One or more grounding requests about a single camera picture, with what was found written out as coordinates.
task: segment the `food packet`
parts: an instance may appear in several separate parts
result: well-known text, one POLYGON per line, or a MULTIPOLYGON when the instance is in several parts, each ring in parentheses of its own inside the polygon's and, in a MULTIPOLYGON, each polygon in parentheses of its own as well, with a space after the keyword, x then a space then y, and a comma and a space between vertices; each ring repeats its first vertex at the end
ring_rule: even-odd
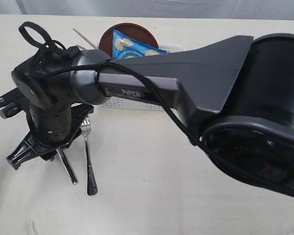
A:
POLYGON ((126 36, 116 29, 113 30, 113 59, 125 59, 159 54, 167 54, 167 52, 165 50, 154 48, 148 44, 141 43, 133 38, 126 36))

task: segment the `white table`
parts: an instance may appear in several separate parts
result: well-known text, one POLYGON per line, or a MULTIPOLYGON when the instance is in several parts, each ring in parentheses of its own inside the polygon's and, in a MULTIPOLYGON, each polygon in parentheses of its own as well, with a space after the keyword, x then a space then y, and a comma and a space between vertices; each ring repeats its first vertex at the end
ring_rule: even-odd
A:
MULTIPOLYGON (((54 39, 85 45, 121 22, 148 28, 159 43, 202 47, 233 35, 294 33, 294 21, 137 19, 0 15, 0 95, 14 88, 10 71, 35 48, 18 26, 33 21, 54 39)), ((97 108, 91 115, 92 159, 99 192, 86 194, 79 138, 67 155, 73 186, 59 161, 40 158, 15 171, 5 160, 27 133, 24 114, 0 118, 0 235, 286 235, 294 199, 237 182, 220 172, 163 112, 97 108)))

